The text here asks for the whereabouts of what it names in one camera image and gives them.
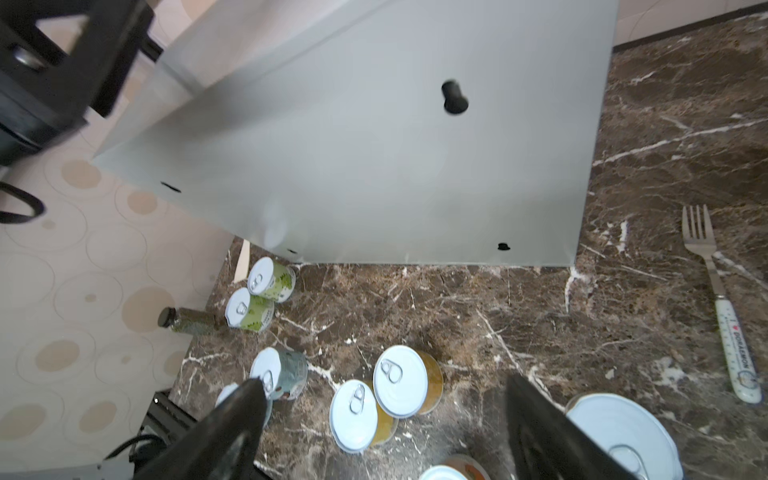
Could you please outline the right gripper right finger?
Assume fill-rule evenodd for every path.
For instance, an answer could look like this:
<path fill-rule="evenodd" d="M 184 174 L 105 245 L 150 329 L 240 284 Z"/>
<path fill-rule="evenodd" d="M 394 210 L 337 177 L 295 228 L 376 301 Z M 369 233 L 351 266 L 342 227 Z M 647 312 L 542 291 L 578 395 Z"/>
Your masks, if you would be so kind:
<path fill-rule="evenodd" d="M 508 442 L 518 479 L 632 479 L 525 377 L 507 377 Z"/>

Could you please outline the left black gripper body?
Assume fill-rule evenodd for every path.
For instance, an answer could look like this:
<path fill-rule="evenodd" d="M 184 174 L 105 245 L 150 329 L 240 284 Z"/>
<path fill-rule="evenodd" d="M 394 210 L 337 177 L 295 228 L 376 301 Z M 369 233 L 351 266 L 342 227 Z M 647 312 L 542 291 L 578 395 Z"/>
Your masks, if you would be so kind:
<path fill-rule="evenodd" d="M 41 20 L 84 16 L 70 51 Z M 1 164 L 76 133 L 94 110 L 109 116 L 154 20 L 146 1 L 4 1 L 1 4 Z"/>

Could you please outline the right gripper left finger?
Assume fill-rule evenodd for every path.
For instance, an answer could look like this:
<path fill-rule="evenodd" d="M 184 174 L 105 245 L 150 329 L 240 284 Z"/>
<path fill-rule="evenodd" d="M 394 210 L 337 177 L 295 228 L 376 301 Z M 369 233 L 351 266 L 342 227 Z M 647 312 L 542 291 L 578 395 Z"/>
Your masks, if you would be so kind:
<path fill-rule="evenodd" d="M 267 399 L 260 379 L 244 381 L 136 479 L 263 479 L 254 460 Z"/>

